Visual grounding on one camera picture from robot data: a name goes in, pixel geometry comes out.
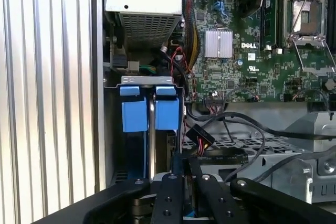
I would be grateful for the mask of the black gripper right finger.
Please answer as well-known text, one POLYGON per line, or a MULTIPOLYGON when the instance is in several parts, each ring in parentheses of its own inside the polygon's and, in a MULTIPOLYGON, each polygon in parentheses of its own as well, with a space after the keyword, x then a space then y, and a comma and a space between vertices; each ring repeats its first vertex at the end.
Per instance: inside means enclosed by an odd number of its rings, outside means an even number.
POLYGON ((204 174, 197 158, 188 159, 196 193, 206 208, 194 223, 335 223, 335 215, 247 178, 226 185, 204 174))

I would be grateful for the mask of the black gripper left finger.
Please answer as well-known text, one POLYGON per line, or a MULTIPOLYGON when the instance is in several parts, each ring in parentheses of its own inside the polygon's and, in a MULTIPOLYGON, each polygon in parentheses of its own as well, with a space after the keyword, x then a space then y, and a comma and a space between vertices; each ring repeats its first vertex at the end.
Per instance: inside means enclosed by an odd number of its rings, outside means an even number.
POLYGON ((38 223, 182 223, 182 156, 154 180, 131 178, 74 203, 38 223))

